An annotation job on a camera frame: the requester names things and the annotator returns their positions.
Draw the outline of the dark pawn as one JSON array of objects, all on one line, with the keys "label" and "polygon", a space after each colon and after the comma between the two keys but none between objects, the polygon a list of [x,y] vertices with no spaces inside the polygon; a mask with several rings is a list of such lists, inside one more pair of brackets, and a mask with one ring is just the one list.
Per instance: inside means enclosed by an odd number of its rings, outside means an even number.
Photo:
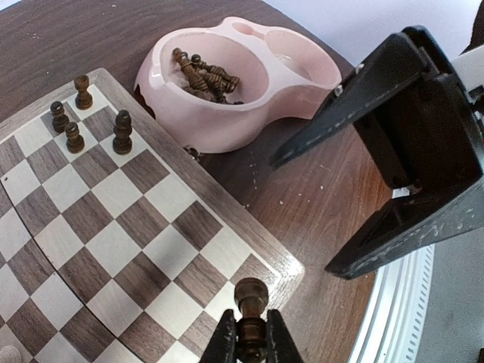
[{"label": "dark pawn", "polygon": [[50,111],[54,131],[58,134],[63,133],[70,123],[68,115],[65,114],[64,104],[60,101],[54,101],[50,106]]}]

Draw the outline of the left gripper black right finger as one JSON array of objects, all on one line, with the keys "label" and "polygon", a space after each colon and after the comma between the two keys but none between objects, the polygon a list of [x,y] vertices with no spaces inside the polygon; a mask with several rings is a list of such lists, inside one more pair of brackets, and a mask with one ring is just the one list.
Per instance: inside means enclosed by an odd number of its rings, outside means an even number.
[{"label": "left gripper black right finger", "polygon": [[265,324],[266,361],[268,363],[303,363],[296,344],[277,309],[267,311]]}]

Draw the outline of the dark chess piece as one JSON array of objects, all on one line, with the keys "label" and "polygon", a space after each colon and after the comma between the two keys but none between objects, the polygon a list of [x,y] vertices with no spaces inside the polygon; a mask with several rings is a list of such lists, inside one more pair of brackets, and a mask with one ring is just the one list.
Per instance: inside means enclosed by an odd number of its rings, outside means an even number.
[{"label": "dark chess piece", "polygon": [[67,150],[72,154],[81,152],[85,146],[83,136],[80,134],[78,124],[75,122],[69,122],[64,128],[66,135]]},{"label": "dark chess piece", "polygon": [[132,118],[127,110],[121,110],[116,115],[113,133],[114,152],[119,155],[128,154],[132,150]]},{"label": "dark chess piece", "polygon": [[262,313],[268,305],[268,288],[258,278],[243,278],[235,285],[234,301],[242,315],[237,322],[237,359],[262,362],[267,357],[266,323]]},{"label": "dark chess piece", "polygon": [[87,75],[77,76],[74,79],[74,87],[77,91],[75,105],[79,110],[87,110],[93,105],[92,95],[88,91],[89,77]]}]

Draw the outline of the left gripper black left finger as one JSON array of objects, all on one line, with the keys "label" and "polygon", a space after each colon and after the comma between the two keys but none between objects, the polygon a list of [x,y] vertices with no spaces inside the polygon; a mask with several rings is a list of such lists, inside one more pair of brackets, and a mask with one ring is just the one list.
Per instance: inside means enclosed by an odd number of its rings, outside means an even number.
[{"label": "left gripper black left finger", "polygon": [[199,363],[235,363],[237,321],[233,309],[226,309],[205,348]]}]

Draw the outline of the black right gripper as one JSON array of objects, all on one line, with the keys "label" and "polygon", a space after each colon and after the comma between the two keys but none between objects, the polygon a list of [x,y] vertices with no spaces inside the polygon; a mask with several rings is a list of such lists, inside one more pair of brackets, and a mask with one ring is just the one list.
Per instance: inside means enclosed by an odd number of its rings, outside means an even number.
[{"label": "black right gripper", "polygon": [[353,123],[383,180],[403,190],[326,272],[352,280],[483,226],[482,97],[425,27],[408,26],[378,45],[274,152],[269,165],[279,168]]}]

